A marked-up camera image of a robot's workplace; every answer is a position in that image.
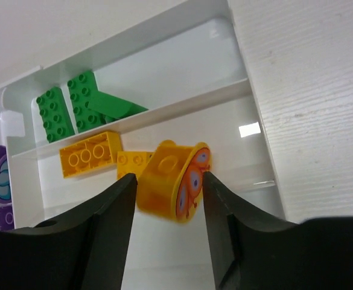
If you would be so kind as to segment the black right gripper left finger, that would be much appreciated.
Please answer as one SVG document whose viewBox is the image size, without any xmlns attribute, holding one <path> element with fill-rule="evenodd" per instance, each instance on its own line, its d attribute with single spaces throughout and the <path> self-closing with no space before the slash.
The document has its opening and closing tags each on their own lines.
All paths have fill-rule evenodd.
<svg viewBox="0 0 353 290">
<path fill-rule="evenodd" d="M 120 289 L 136 189 L 129 173 L 34 227 L 0 231 L 0 289 Z"/>
</svg>

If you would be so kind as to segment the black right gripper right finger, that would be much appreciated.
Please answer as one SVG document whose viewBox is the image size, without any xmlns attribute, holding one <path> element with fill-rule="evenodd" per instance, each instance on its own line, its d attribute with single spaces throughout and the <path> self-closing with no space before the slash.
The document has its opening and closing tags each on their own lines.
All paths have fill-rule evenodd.
<svg viewBox="0 0 353 290">
<path fill-rule="evenodd" d="M 203 176 L 217 289 L 353 289 L 353 216 L 280 219 Z"/>
</svg>

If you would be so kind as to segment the yellow square lego brick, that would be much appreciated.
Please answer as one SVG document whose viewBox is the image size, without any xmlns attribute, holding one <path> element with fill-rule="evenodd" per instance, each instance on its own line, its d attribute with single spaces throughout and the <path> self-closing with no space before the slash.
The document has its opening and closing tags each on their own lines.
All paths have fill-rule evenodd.
<svg viewBox="0 0 353 290">
<path fill-rule="evenodd" d="M 138 178 L 145 169 L 152 154 L 153 152 L 145 151 L 119 151 L 117 153 L 116 178 L 121 179 L 128 173 L 134 173 Z"/>
</svg>

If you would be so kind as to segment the yellow rounded lego brick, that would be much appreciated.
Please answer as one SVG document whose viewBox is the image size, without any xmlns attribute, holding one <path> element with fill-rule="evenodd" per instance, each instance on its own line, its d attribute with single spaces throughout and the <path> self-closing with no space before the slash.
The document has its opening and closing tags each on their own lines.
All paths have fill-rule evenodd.
<svg viewBox="0 0 353 290">
<path fill-rule="evenodd" d="M 158 145 L 138 178 L 136 205 L 144 213 L 184 224 L 203 198 L 203 174 L 212 168 L 209 146 Z"/>
</svg>

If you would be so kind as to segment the green long lego brick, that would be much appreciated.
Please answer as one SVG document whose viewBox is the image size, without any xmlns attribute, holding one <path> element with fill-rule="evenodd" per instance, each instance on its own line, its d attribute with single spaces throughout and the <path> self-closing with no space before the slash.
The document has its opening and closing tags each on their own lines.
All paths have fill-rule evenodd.
<svg viewBox="0 0 353 290">
<path fill-rule="evenodd" d="M 91 70 L 85 71 L 67 82 L 69 97 L 79 133 L 106 124 L 103 114 L 89 108 L 89 102 L 98 92 L 97 82 Z"/>
</svg>

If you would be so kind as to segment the purple curved lego brick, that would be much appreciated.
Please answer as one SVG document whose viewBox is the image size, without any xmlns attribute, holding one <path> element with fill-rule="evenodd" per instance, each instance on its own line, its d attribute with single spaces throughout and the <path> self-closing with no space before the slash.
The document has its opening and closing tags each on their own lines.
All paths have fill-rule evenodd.
<svg viewBox="0 0 353 290">
<path fill-rule="evenodd" d="M 0 207 L 0 230 L 9 231 L 14 229 L 13 207 L 11 204 Z"/>
</svg>

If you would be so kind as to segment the green curved lego brick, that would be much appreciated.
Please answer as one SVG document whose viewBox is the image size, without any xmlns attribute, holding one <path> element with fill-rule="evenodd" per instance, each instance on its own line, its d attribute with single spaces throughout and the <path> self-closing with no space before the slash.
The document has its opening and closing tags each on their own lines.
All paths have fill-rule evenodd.
<svg viewBox="0 0 353 290">
<path fill-rule="evenodd" d="M 100 91 L 92 94 L 88 108 L 114 120 L 120 120 L 148 110 L 131 101 Z"/>
</svg>

